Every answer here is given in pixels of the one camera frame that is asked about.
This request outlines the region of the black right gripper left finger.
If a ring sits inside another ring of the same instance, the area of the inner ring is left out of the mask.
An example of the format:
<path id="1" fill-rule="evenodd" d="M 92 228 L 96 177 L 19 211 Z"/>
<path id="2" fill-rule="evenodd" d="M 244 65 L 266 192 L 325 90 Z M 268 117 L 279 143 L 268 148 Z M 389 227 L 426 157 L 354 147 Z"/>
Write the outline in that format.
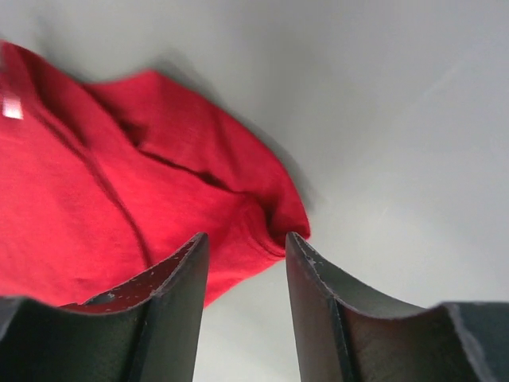
<path id="1" fill-rule="evenodd" d="M 208 264 L 200 233 L 84 304 L 2 298 L 2 380 L 192 380 Z"/>

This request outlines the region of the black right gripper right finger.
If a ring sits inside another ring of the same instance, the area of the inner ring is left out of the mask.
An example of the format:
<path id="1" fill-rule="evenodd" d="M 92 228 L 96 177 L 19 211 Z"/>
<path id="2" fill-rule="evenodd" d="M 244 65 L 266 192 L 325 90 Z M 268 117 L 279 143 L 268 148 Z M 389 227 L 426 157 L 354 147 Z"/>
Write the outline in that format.
<path id="1" fill-rule="evenodd" d="M 505 381 L 508 305 L 392 298 L 286 237 L 286 274 L 303 381 Z"/>

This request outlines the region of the red t shirt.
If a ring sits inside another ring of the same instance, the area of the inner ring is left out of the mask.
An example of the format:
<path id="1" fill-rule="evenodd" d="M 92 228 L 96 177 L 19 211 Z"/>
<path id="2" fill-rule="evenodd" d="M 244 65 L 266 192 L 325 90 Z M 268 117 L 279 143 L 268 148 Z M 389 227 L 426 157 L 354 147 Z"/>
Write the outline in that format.
<path id="1" fill-rule="evenodd" d="M 84 302 L 208 234 L 205 302 L 309 238 L 285 167 L 154 70 L 87 84 L 1 45 L 1 293 Z"/>

